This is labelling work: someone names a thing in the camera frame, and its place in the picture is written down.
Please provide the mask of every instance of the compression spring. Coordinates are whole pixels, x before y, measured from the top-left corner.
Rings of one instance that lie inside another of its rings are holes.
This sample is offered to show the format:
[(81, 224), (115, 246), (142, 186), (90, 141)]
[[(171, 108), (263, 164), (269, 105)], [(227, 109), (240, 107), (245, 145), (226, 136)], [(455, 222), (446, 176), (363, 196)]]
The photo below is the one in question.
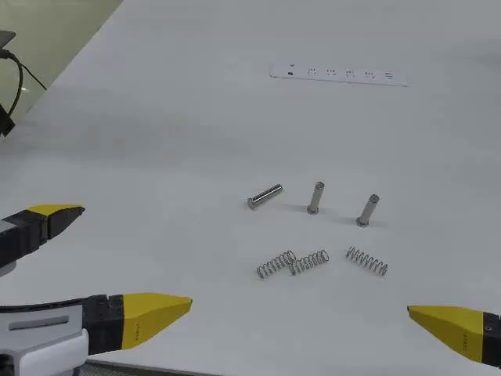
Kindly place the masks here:
[(325, 264), (329, 261), (329, 255), (325, 249), (312, 253), (306, 257), (300, 258), (289, 265), (289, 270), (293, 276), (298, 273), (304, 272), (307, 269), (314, 268), (320, 264)]
[(265, 279), (294, 261), (296, 261), (296, 255), (292, 251), (287, 251), (258, 266), (256, 271), (261, 279)]
[(350, 259), (353, 263), (359, 264), (362, 268), (367, 268), (375, 274), (384, 276), (388, 270), (388, 264), (367, 255), (365, 252), (351, 246), (346, 252), (346, 258)]

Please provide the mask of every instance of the standing metal pin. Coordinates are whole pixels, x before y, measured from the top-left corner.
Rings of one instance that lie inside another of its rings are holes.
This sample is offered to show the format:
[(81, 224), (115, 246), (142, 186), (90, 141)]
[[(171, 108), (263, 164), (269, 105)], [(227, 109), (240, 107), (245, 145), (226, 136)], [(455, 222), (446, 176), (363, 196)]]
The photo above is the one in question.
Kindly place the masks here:
[(320, 198), (322, 198), (322, 193), (323, 193), (323, 188), (326, 185), (322, 182), (317, 182), (315, 184), (315, 190), (313, 191), (312, 195), (312, 201), (310, 202), (310, 205), (306, 208), (306, 211), (310, 214), (318, 214), (319, 212), (319, 204), (320, 204)]
[(367, 201), (362, 214), (357, 218), (357, 225), (359, 225), (360, 227), (367, 227), (369, 225), (369, 218), (373, 214), (378, 201), (379, 196), (377, 196), (376, 194), (373, 194), (369, 197), (369, 201)]

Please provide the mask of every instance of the black cable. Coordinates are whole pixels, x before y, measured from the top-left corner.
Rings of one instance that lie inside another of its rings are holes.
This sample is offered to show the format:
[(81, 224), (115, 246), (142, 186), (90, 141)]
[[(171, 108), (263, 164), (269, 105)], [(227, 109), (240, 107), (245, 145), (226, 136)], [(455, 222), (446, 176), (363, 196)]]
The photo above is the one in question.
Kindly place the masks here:
[(17, 69), (19, 70), (19, 84), (17, 86), (17, 93), (16, 93), (16, 98), (14, 98), (13, 105), (10, 107), (10, 110), (8, 112), (8, 115), (12, 115), (14, 110), (16, 109), (17, 103), (19, 102), (19, 98), (21, 97), (21, 89), (23, 88), (23, 79), (24, 79), (24, 74), (23, 74), (23, 64), (17, 59), (16, 55), (13, 53), (10, 53), (7, 57), (7, 59), (11, 59), (14, 63), (17, 64)]
[(35, 77), (35, 75), (34, 75), (34, 74), (32, 74), (32, 73), (31, 73), (31, 70), (29, 70), (29, 69), (28, 69), (28, 67), (27, 67), (26, 65), (24, 65), (23, 63), (21, 63), (21, 67), (23, 67), (24, 69), (26, 69), (26, 72), (28, 72), (28, 74), (29, 74), (29, 75), (30, 75), (30, 76), (31, 76), (31, 77), (32, 77), (32, 78), (33, 78), (36, 82), (38, 82), (38, 84), (39, 84), (42, 88), (44, 88), (45, 90), (47, 90), (47, 88), (45, 87), (45, 85), (44, 85), (44, 84), (42, 84), (42, 83), (40, 82), (40, 80), (39, 80), (38, 78), (36, 78), (36, 77)]

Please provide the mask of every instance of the power cord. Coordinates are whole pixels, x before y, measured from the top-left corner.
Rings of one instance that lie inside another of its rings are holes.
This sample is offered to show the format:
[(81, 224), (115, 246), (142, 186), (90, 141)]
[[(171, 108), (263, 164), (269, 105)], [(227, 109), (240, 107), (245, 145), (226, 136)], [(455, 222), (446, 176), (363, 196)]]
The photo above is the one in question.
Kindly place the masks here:
[(26, 71), (28, 72), (28, 74), (42, 87), (44, 88), (45, 90), (47, 90), (47, 88), (45, 87), (45, 85), (43, 85), (40, 80), (38, 78), (36, 78), (34, 76), (34, 74), (31, 73), (31, 71), (24, 65), (22, 64), (19, 59), (17, 59), (16, 55), (14, 55), (13, 53), (11, 53), (9, 50), (7, 49), (0, 49), (0, 59), (4, 59), (4, 60), (12, 60), (14, 63), (17, 64), (17, 69), (19, 70), (19, 84), (17, 86), (17, 92), (16, 92), (16, 97), (14, 98), (14, 101), (13, 101), (13, 104), (12, 106), (10, 107), (10, 110), (8, 112), (8, 115), (12, 115), (14, 110), (16, 109), (16, 106), (17, 106), (17, 103), (19, 102), (19, 98), (21, 97), (21, 90), (23, 88), (23, 80), (24, 80), (24, 74), (23, 74), (23, 68), (26, 69)]
[(36, 76), (35, 76), (34, 74), (32, 74), (32, 73), (31, 73), (31, 70), (30, 70), (30, 69), (29, 69), (26, 65), (24, 65), (23, 63), (21, 63), (21, 67), (23, 67), (23, 68), (26, 70), (26, 72), (28, 72), (28, 74), (29, 74), (29, 75), (30, 75), (30, 76), (31, 76), (31, 77), (32, 77), (32, 78), (33, 78), (36, 82), (38, 82), (38, 84), (39, 84), (39, 85), (40, 85), (40, 86), (41, 86), (44, 90), (47, 90), (47, 88), (45, 87), (45, 85), (44, 85), (44, 84), (42, 84), (42, 83), (40, 82), (40, 80), (39, 80), (38, 78), (36, 78)]

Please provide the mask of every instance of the power strip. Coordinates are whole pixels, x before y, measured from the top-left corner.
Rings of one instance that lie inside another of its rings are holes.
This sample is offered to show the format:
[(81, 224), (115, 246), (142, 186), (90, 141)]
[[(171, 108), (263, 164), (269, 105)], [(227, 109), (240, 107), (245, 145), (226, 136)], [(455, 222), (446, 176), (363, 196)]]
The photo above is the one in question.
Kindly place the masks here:
[(305, 64), (275, 63), (269, 75), (274, 78), (407, 86), (407, 80), (402, 74), (389, 70), (337, 69)]

